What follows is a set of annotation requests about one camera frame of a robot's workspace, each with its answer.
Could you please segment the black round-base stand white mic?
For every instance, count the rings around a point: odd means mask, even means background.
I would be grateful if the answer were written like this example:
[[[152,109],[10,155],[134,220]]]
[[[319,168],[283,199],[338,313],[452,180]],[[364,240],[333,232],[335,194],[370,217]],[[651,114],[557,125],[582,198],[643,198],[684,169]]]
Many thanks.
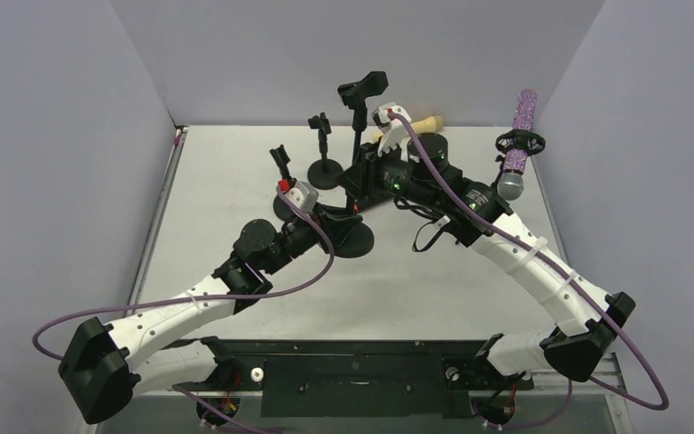
[[[290,163],[291,159],[288,156],[284,145],[270,149],[269,153],[271,154],[280,174],[278,186],[281,188],[283,193],[287,193],[292,187],[295,186],[296,183],[296,179],[290,174],[288,168],[288,164]],[[276,196],[273,200],[273,212],[275,216],[283,222],[290,219],[294,215],[289,207],[284,204],[284,202],[278,196]]]

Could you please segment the purple glitter microphone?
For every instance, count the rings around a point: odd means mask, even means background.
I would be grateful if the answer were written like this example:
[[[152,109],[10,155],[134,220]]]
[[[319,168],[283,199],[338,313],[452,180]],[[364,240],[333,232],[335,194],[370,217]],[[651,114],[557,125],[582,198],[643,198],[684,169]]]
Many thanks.
[[[538,94],[522,90],[518,97],[512,129],[497,140],[502,153],[500,174],[495,181],[498,195],[507,201],[517,200],[523,193],[523,175],[531,153],[531,130]]]

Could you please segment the black tripod shock-mount stand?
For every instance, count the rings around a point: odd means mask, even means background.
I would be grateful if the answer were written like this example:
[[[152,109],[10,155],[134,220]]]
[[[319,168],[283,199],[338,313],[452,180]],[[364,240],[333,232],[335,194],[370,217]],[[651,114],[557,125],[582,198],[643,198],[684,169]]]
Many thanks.
[[[499,173],[492,186],[501,198],[511,202],[521,197],[527,163],[545,147],[546,140],[542,136],[524,129],[512,129],[496,138],[495,148],[499,154],[495,161],[499,164]]]

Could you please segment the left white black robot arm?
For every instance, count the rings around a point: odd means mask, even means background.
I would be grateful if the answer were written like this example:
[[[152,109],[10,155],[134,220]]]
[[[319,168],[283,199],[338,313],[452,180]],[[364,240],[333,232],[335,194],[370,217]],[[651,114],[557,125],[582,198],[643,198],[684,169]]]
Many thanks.
[[[280,229],[264,219],[247,222],[229,258],[178,296],[102,323],[82,322],[61,358],[59,375],[88,424],[122,411],[138,394],[174,384],[206,383],[221,389],[232,380],[230,353],[216,338],[185,335],[274,297],[266,278],[314,246],[331,259],[362,218],[305,214]]]

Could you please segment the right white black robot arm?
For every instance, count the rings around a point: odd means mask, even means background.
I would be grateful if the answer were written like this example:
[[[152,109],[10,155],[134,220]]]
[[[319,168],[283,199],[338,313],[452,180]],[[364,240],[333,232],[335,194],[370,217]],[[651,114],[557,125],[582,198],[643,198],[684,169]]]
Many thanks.
[[[634,300],[624,292],[611,295],[572,270],[490,185],[449,163],[445,137],[426,133],[419,140],[438,176],[413,142],[387,154],[364,144],[357,161],[338,175],[339,186],[358,200],[387,193],[430,210],[444,223],[443,232],[492,261],[549,313],[555,325],[548,331],[489,339],[473,363],[480,383],[495,386],[535,369],[588,381],[633,312]]]

